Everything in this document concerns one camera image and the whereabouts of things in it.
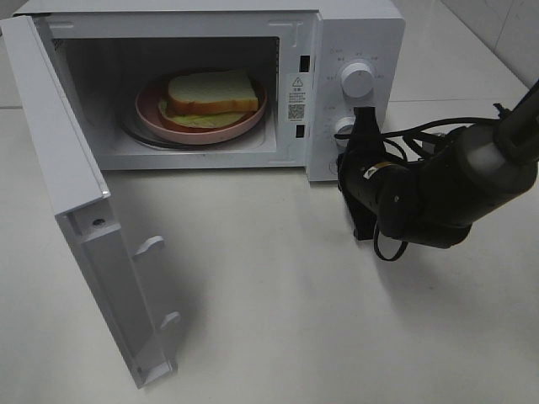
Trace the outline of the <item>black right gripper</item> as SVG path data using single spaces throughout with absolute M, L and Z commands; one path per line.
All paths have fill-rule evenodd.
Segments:
M 354 238 L 367 241 L 374 237 L 384 182 L 375 176 L 387 167 L 398 167 L 399 160 L 376 138 L 381 132 L 375 107 L 354 107 L 354 117 L 350 139 L 337 161 L 338 188 L 351 216 Z

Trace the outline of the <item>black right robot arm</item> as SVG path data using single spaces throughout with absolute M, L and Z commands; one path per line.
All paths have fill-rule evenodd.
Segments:
M 538 86 L 496 119 L 460 117 L 381 133 L 372 107 L 356 107 L 337 160 L 338 188 L 358 241 L 449 248 L 472 224 L 527 192 L 538 175 Z

